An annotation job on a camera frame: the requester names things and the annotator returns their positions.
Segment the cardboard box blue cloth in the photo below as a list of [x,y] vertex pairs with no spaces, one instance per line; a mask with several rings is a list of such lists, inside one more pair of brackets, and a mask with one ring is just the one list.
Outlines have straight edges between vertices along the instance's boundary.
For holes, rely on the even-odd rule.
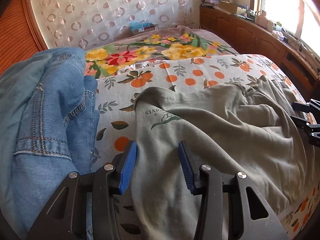
[[131,31],[132,35],[139,35],[141,33],[153,31],[156,29],[156,27],[156,24],[152,24],[150,22],[131,22],[129,25],[129,30]]

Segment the blue denim jeans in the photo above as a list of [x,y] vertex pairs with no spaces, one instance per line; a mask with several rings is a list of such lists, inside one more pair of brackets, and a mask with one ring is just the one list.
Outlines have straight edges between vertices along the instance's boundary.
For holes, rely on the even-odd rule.
[[25,238],[71,172],[88,174],[99,112],[85,52],[36,53],[1,75],[1,212]]

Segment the circle pattern sheer curtain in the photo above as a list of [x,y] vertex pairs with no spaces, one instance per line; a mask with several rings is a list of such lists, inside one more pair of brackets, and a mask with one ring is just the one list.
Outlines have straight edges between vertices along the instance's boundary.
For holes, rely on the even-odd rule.
[[49,48],[89,50],[131,35],[131,23],[158,29],[199,24],[200,0],[30,0]]

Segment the orange print bed sheet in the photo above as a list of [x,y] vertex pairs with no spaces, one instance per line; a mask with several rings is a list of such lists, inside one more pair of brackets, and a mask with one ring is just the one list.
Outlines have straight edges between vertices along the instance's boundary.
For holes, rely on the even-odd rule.
[[[286,83],[294,92],[295,101],[306,103],[306,99],[291,79],[270,59],[261,55],[207,56],[145,63],[140,67],[125,68],[116,76],[99,79],[96,106],[100,112],[100,120],[93,167],[99,168],[111,161],[116,154],[124,150],[130,140],[136,141],[135,101],[147,88],[158,87],[173,92],[193,93],[225,83],[240,83],[252,87],[262,76],[268,80]],[[300,230],[292,237],[286,233],[289,239],[296,239],[305,229],[319,205],[319,148],[308,143],[304,132],[299,133],[305,145],[313,149],[313,181],[307,194],[298,201],[295,208],[304,216]],[[116,198],[115,209],[121,238],[145,239],[133,204],[131,185],[124,195]]]

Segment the grey-green pants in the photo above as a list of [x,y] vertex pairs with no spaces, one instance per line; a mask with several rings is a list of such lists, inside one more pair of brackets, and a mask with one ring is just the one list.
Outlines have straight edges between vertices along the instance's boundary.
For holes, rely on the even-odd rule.
[[135,101],[138,157],[133,204],[145,239],[192,239],[201,198],[188,191],[179,142],[220,172],[243,171],[279,217],[286,233],[300,230],[295,208],[313,181],[313,149],[291,116],[296,96],[262,76],[252,87],[215,85],[193,93],[150,87]]

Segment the window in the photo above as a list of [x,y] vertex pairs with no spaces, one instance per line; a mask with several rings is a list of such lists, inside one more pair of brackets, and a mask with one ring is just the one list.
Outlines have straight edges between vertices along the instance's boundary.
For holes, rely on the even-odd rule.
[[319,11],[312,0],[258,0],[258,9],[319,55]]

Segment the cardboard box on cabinet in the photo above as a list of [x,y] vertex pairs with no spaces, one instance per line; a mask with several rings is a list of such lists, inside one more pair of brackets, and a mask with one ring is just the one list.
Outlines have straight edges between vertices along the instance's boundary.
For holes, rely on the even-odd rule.
[[227,12],[230,12],[231,14],[237,14],[237,15],[245,14],[247,11],[246,7],[237,5],[235,3],[226,2],[226,1],[220,1],[219,8]]

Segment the wooden slatted wardrobe door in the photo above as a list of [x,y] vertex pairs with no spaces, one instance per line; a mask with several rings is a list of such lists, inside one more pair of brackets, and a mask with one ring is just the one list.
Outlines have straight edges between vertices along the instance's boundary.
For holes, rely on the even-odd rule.
[[31,0],[11,0],[1,15],[1,73],[46,49]]

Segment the wooden cabinet row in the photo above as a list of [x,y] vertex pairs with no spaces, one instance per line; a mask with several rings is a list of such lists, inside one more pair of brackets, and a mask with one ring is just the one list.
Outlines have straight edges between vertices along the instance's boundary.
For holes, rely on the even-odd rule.
[[306,55],[278,40],[266,29],[214,8],[200,6],[200,26],[216,34],[241,54],[260,54],[273,61],[305,99],[319,100],[319,75]]

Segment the white plastic jug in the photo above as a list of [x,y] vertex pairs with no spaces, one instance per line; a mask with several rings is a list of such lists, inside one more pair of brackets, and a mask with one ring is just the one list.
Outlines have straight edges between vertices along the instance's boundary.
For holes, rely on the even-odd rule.
[[255,13],[255,23],[263,28],[267,28],[268,19],[266,18],[266,11],[259,10]]

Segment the floral blanket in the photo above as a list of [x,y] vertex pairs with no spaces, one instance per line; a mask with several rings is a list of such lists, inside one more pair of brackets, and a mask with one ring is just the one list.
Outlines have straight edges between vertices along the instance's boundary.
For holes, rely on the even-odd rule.
[[98,79],[145,63],[237,53],[229,43],[210,31],[179,25],[148,31],[87,51],[85,75]]

